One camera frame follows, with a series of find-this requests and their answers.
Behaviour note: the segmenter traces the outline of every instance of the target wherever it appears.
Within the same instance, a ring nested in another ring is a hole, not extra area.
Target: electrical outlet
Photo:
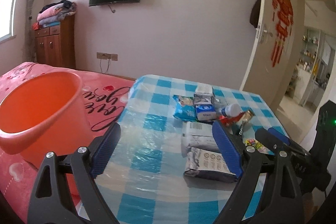
[[[97,59],[107,60],[110,59],[112,61],[118,61],[117,54],[107,54],[105,52],[97,52]]]

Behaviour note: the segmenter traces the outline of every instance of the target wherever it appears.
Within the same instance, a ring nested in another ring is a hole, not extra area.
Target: door
[[[38,37],[35,39],[35,47],[36,47],[36,58],[37,62],[40,64],[45,64],[45,39],[46,37]]]
[[[256,37],[240,90],[270,106],[280,86],[294,39],[297,0],[261,0]]]
[[[46,49],[46,64],[53,67],[62,66],[62,56],[60,48],[60,37],[59,35],[50,35],[46,38],[45,49]]]

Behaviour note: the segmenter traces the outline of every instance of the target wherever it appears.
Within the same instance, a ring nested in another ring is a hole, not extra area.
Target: chinese knot decoration
[[[278,16],[278,22],[276,24],[277,36],[275,39],[274,48],[271,54],[272,66],[280,62],[281,54],[284,50],[286,38],[288,37],[288,27],[290,26],[289,35],[292,34],[293,21],[293,7],[290,0],[273,0],[272,5],[273,21],[276,11]]]

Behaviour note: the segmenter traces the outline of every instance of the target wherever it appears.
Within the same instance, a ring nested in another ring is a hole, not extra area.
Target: stack of folded clothes
[[[42,8],[37,15],[37,23],[33,25],[33,29],[41,28],[44,24],[59,22],[66,16],[74,15],[77,12],[75,2],[62,0],[59,3],[51,3]]]

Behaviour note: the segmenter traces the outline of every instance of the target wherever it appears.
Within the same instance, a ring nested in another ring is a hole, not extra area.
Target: metal screw
[[[283,157],[283,158],[286,158],[287,157],[287,153],[285,151],[280,151],[279,152],[280,156]]]
[[[85,147],[85,146],[82,146],[82,147],[80,147],[80,148],[78,148],[78,153],[85,153],[86,152],[86,150],[87,150],[87,148]]]
[[[247,152],[253,153],[255,151],[255,148],[253,146],[248,146],[246,150]]]
[[[54,156],[54,152],[48,152],[46,157],[47,158],[52,158]]]

